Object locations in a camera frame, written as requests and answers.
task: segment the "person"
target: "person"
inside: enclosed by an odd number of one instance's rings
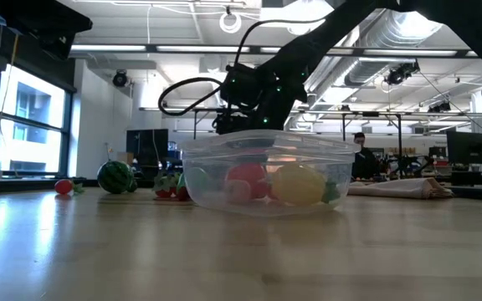
[[[366,136],[364,133],[356,133],[354,143],[361,149],[356,153],[355,163],[352,165],[352,177],[354,179],[371,179],[379,176],[377,158],[373,153],[364,147]]]

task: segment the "plastic container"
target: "plastic container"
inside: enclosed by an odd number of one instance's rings
[[[334,209],[345,198],[357,145],[280,130],[182,142],[183,172],[200,206],[272,217]]]

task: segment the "toy lemon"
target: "toy lemon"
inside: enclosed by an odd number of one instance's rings
[[[273,194],[290,205],[313,205],[325,194],[325,177],[307,166],[284,165],[271,175],[271,181]]]

